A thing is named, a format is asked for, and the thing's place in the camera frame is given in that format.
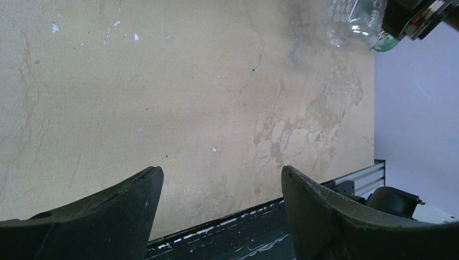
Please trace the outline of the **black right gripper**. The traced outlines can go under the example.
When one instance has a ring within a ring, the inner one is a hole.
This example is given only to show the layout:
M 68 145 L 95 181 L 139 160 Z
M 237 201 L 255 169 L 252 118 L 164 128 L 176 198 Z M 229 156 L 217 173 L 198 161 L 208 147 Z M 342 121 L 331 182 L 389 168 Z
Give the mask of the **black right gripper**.
M 382 29 L 397 40 L 422 40 L 439 24 L 458 32 L 458 0 L 388 0 Z

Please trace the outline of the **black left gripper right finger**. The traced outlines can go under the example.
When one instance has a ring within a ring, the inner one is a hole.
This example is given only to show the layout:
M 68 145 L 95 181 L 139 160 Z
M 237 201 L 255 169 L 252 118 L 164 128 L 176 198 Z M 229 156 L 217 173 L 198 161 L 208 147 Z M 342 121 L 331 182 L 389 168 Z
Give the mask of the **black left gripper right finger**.
M 291 166 L 281 186 L 297 259 L 458 259 L 458 223 L 380 211 Z

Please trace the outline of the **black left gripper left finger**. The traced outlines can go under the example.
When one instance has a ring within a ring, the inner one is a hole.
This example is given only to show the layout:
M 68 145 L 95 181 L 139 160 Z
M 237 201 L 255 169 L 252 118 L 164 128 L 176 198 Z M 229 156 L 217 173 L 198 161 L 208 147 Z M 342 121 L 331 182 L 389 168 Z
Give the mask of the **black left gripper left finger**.
M 29 219 L 1 222 L 1 259 L 143 259 L 163 170 L 128 179 Z

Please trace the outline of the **light label bottle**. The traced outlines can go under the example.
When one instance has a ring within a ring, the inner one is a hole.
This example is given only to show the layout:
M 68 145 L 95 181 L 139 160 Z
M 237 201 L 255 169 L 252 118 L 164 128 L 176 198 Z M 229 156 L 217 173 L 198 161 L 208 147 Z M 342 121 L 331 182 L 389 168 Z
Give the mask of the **light label bottle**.
M 319 38 L 339 50 L 367 51 L 378 41 L 388 1 L 324 1 L 320 10 Z

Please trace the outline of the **green bottle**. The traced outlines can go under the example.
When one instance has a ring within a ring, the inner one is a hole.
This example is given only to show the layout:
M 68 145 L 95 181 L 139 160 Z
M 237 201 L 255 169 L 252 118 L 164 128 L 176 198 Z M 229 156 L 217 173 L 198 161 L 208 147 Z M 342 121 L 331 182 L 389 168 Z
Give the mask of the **green bottle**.
M 398 43 L 399 40 L 397 38 L 394 38 L 391 34 L 381 29 L 372 49 L 376 52 L 386 52 L 393 49 Z

